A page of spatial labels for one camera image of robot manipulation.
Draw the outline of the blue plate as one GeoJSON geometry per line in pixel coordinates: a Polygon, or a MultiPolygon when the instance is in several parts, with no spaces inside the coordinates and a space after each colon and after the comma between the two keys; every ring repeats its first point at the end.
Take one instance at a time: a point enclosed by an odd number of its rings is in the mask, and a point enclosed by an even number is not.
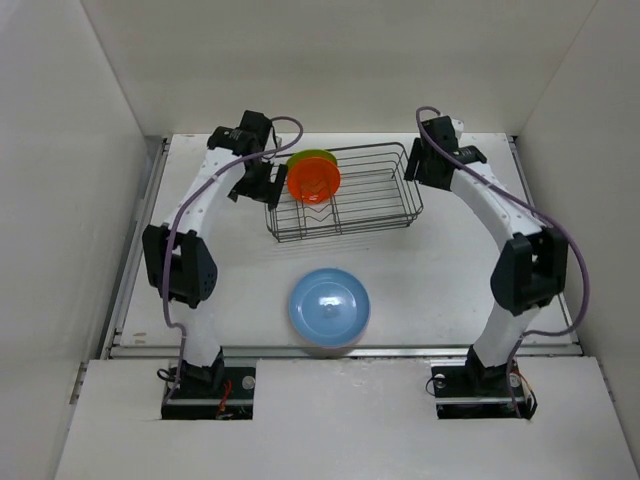
{"type": "Polygon", "coordinates": [[[293,329],[307,343],[324,349],[346,348],[369,321],[371,302],[354,275],[321,268],[305,274],[292,288],[288,314],[293,329]]]}

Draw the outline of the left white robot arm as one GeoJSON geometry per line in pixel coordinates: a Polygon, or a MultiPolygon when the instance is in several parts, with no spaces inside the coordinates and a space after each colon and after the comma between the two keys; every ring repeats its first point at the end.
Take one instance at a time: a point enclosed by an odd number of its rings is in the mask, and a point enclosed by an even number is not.
{"type": "Polygon", "coordinates": [[[177,365],[160,377],[171,396],[188,380],[201,396],[217,394],[224,382],[224,356],[219,344],[189,346],[195,336],[189,332],[198,321],[199,306],[207,301],[218,279],[218,268],[206,238],[214,217],[227,200],[240,196],[278,206],[287,167],[273,158],[294,146],[303,128],[290,143],[278,143],[274,123],[300,122],[292,117],[269,118],[247,110],[234,128],[219,126],[209,136],[204,160],[171,214],[159,225],[149,224],[142,235],[143,254],[149,284],[162,301],[165,324],[180,332],[177,365]]]}

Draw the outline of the wire dish rack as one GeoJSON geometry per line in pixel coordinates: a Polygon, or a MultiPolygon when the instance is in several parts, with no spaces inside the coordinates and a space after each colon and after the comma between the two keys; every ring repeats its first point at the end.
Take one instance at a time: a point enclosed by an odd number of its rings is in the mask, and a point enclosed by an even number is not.
{"type": "Polygon", "coordinates": [[[279,242],[310,240],[405,228],[424,203],[414,181],[404,178],[409,155],[398,142],[331,148],[341,185],[319,204],[283,192],[276,209],[265,211],[268,232],[279,242]]]}

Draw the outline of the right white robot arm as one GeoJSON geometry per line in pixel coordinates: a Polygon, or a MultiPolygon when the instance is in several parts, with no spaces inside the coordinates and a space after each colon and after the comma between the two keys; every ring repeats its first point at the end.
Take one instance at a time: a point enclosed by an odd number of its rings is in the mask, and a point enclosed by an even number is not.
{"type": "Polygon", "coordinates": [[[568,241],[507,191],[477,147],[460,146],[450,117],[418,125],[406,179],[457,196],[499,250],[490,276],[494,305],[463,369],[465,386],[475,396],[486,396],[508,384],[513,350],[540,310],[563,292],[568,241]]]}

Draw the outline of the pink plate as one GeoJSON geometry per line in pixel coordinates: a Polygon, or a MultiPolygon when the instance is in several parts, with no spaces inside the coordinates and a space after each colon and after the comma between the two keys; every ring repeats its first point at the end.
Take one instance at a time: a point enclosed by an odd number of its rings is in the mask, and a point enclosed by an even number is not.
{"type": "Polygon", "coordinates": [[[370,322],[367,321],[366,323],[363,323],[360,327],[359,330],[354,334],[354,336],[351,338],[349,344],[350,345],[356,345],[358,344],[362,338],[364,337],[364,335],[367,332],[367,328],[369,327],[370,322]]]}

